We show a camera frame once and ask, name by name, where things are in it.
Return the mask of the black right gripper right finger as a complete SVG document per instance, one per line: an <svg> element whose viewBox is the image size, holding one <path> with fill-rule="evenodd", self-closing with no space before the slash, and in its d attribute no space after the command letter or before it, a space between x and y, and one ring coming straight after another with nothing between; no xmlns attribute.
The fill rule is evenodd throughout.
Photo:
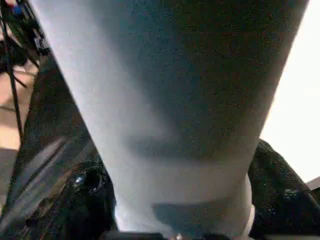
<svg viewBox="0 0 320 240"><path fill-rule="evenodd" d="M285 159L260 140L248 170L255 216L250 235L320 234L320 203Z"/></svg>

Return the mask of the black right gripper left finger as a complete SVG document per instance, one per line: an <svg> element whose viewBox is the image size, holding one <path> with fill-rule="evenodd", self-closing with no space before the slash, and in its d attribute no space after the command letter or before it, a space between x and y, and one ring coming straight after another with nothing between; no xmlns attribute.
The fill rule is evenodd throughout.
<svg viewBox="0 0 320 240"><path fill-rule="evenodd" d="M97 240L113 228L114 189L102 160L27 173L27 184L43 186L44 196L25 220L26 240Z"/></svg>

